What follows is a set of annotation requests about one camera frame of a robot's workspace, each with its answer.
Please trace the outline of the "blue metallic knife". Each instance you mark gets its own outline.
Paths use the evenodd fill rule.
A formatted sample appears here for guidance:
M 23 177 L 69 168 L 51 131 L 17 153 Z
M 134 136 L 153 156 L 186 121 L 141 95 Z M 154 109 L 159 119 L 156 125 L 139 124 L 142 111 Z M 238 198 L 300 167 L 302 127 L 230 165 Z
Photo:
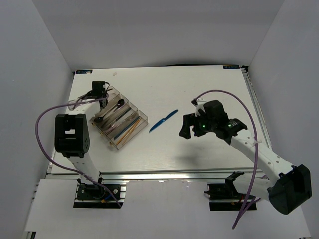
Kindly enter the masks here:
M 161 124 L 163 124 L 165 121 L 167 121 L 173 115 L 175 115 L 177 112 L 178 112 L 178 110 L 174 110 L 171 113 L 169 113 L 166 117 L 164 117 L 161 120 L 159 120 L 155 125 L 152 126 L 152 128 L 149 130 L 149 133 L 154 131 L 156 128 L 158 128 Z

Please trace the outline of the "black round spoon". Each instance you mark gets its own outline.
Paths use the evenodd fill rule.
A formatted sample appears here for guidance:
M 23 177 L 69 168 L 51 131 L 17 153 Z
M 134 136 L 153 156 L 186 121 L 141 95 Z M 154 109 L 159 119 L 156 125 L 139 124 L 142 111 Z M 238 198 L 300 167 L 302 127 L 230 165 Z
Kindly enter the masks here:
M 118 100 L 117 104 L 112 107 L 110 114 L 113 114 L 115 111 L 117 111 L 119 108 L 121 108 L 125 103 L 124 99 Z

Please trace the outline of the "black long spoon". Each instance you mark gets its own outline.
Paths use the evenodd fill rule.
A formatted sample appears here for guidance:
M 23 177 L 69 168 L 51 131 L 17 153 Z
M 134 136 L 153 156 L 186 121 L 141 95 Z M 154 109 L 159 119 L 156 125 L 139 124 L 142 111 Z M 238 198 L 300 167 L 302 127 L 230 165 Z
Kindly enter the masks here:
M 100 122 L 102 122 L 105 117 L 110 116 L 110 115 L 111 115 L 112 113 L 114 113 L 116 110 L 117 110 L 116 108 L 111 109 L 110 111 L 104 113 L 102 116 L 96 117 L 96 118 L 94 119 L 94 122 L 95 122 L 95 123 L 100 123 Z

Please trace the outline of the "green handled silver fork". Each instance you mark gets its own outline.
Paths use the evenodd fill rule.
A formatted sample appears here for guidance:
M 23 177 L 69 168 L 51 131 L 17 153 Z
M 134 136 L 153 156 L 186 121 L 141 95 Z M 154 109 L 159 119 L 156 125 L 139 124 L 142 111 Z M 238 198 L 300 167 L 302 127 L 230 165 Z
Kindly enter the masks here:
M 127 114 L 132 108 L 129 107 L 126 110 L 124 110 L 116 119 L 115 121 L 118 121 L 120 118 L 122 118 L 125 114 Z

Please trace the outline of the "blue chopstick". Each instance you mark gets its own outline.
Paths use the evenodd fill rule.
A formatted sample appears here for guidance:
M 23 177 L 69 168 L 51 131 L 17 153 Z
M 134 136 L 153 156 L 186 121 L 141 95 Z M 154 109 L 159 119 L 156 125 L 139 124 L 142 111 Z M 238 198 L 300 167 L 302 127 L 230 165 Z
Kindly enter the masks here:
M 127 131 L 135 122 L 138 121 L 140 116 L 136 117 L 132 122 L 130 122 L 127 126 L 125 126 L 119 133 L 114 136 L 114 140 L 116 140 L 120 135 L 122 135 L 125 131 Z

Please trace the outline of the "pink handled fork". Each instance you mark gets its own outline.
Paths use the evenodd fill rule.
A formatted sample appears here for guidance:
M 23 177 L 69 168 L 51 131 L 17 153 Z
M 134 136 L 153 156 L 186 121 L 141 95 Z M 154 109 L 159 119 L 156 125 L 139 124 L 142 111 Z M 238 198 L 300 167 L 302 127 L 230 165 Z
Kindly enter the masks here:
M 109 134 L 111 131 L 113 131 L 116 127 L 118 127 L 119 125 L 121 125 L 122 123 L 125 122 L 129 122 L 131 119 L 133 118 L 133 115 L 130 115 L 128 117 L 126 117 L 123 120 L 119 120 L 117 122 L 115 122 L 113 125 L 111 125 L 106 131 L 104 131 L 105 134 Z

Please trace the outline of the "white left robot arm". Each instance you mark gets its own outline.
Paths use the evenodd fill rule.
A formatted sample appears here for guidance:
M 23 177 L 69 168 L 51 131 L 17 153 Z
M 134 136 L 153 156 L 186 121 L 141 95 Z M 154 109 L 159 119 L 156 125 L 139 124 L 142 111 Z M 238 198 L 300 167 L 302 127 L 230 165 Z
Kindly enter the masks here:
M 104 196 L 105 186 L 98 182 L 100 172 L 88 153 L 88 123 L 107 105 L 109 86 L 110 84 L 104 81 L 92 82 L 90 91 L 69 101 L 67 112 L 55 117 L 55 150 L 73 164 L 83 183 L 94 181 L 89 185 L 88 193 L 95 199 Z

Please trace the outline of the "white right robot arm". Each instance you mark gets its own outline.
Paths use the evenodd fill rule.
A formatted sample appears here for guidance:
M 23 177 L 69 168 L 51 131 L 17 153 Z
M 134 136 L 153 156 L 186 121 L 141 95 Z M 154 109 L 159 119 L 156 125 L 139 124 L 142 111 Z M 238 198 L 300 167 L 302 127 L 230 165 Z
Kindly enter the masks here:
M 267 200 L 281 214 L 288 215 L 312 196 L 311 173 L 304 165 L 295 166 L 262 143 L 258 143 L 239 119 L 229 119 L 218 100 L 193 100 L 194 113 L 183 116 L 179 136 L 190 139 L 209 132 L 240 151 L 268 177 L 255 179 L 251 195 Z

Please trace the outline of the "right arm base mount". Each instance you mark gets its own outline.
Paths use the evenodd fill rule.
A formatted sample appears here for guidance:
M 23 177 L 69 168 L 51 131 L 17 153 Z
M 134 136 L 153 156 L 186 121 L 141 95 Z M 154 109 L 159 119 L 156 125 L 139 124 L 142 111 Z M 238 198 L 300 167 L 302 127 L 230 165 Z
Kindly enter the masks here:
M 233 172 L 224 183 L 209 183 L 204 196 L 209 199 L 209 209 L 213 212 L 240 211 L 246 194 L 238 193 L 233 181 L 244 172 Z

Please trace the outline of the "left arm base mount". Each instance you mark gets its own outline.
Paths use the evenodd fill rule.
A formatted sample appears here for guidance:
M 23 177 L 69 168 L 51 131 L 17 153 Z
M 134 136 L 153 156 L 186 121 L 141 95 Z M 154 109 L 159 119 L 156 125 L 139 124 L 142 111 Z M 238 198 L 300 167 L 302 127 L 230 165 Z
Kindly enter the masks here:
M 124 203 L 126 184 L 104 184 L 122 206 Z M 103 187 L 95 184 L 85 184 L 77 179 L 77 188 L 73 208 L 76 209 L 119 209 L 113 196 Z

